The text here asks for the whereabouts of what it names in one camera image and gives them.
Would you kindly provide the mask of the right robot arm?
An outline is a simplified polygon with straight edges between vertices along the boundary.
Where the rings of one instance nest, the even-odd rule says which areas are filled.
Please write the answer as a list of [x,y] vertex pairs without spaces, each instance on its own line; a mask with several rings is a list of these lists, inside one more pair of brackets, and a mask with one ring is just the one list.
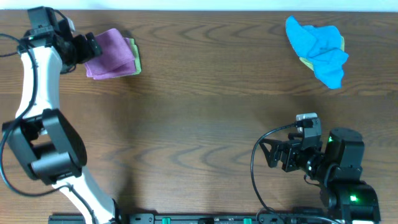
[[364,155],[362,135],[348,128],[335,128],[322,148],[322,130],[304,127],[290,133],[286,141],[262,136],[260,147],[269,167],[282,163],[285,172],[303,170],[320,188],[321,200],[334,222],[371,222],[381,220],[376,191],[361,180]]

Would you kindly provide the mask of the purple microfiber cloth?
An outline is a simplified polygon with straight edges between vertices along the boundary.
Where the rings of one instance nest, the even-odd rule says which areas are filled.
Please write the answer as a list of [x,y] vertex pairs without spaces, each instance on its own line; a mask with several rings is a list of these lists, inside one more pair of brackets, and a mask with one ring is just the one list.
[[85,63],[85,68],[92,75],[108,73],[133,60],[130,47],[117,29],[110,29],[95,36],[103,53]]

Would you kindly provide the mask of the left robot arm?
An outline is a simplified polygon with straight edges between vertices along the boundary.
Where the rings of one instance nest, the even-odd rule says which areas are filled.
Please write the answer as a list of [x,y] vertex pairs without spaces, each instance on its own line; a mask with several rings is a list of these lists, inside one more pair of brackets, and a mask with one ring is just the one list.
[[93,34],[31,29],[19,39],[24,67],[22,98],[16,117],[2,126],[8,145],[27,176],[60,191],[82,213],[85,223],[124,223],[117,203],[90,174],[82,138],[59,109],[60,75],[99,56]]

